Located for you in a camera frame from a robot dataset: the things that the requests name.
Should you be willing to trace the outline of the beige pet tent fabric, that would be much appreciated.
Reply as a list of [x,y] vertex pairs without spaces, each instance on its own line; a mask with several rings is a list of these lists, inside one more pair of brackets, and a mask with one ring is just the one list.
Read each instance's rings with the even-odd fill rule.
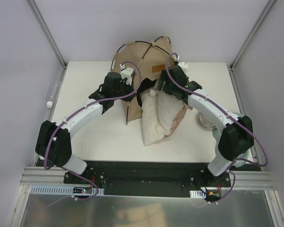
[[[165,68],[165,62],[172,52],[171,40],[168,36],[160,36],[154,41],[133,41],[122,45],[115,53],[111,72],[120,72],[120,64],[124,61],[132,61],[137,64],[142,73],[142,81],[155,81],[159,78],[161,71]],[[122,101],[126,124],[141,118],[142,108],[134,98],[131,102]],[[178,112],[173,120],[172,128],[179,126],[186,114],[186,108]]]

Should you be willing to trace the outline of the white fluffy cushion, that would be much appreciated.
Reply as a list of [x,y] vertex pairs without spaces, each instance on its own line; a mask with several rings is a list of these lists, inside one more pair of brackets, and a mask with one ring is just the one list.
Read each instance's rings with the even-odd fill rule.
[[187,107],[175,96],[156,91],[151,97],[149,90],[141,94],[142,134],[145,146],[172,135],[183,120]]

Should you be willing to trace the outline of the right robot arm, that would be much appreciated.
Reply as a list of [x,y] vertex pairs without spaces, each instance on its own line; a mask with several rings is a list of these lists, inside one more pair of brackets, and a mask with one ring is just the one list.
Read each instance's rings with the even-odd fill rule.
[[252,121],[247,116],[239,116],[220,107],[201,85],[188,80],[186,71],[186,67],[180,65],[162,70],[155,88],[198,110],[216,127],[213,132],[216,156],[204,174],[204,183],[213,187],[220,182],[220,175],[233,166],[236,158],[248,157],[254,139],[246,130],[253,130]]

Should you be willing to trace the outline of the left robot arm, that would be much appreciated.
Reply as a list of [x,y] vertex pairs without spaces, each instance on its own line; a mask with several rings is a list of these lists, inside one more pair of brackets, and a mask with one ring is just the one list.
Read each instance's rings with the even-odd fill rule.
[[44,158],[45,163],[74,172],[74,178],[80,184],[90,180],[87,162],[72,152],[71,139],[86,124],[104,114],[121,99],[131,101],[135,97],[135,70],[127,67],[120,73],[109,72],[99,88],[89,95],[86,102],[71,114],[55,122],[41,124],[35,152]]

